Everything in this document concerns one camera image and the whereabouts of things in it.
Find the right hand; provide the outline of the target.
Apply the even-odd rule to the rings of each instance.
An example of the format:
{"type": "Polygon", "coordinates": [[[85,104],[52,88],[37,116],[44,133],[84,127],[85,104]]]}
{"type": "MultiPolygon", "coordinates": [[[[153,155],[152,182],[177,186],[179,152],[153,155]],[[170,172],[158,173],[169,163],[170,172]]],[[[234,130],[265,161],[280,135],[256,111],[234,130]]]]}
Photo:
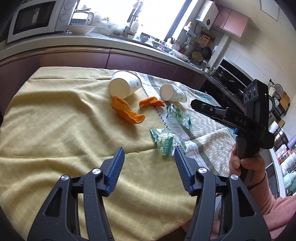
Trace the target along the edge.
{"type": "Polygon", "coordinates": [[[251,158],[240,159],[236,155],[236,147],[236,144],[232,147],[229,161],[229,175],[236,174],[241,176],[242,168],[251,170],[253,173],[250,180],[247,182],[247,187],[248,189],[252,189],[261,183],[265,178],[265,161],[259,153],[255,154],[255,156],[251,158]]]}

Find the pink sleeved right forearm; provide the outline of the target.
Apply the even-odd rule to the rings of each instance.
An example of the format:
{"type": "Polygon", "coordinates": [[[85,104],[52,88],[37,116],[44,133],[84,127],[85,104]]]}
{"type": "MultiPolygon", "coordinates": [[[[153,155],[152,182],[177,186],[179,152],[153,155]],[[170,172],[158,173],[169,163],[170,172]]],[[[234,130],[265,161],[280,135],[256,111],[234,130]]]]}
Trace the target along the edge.
{"type": "Polygon", "coordinates": [[[249,190],[269,229],[271,239],[276,239],[292,220],[295,213],[295,195],[275,199],[265,177],[249,190]]]}

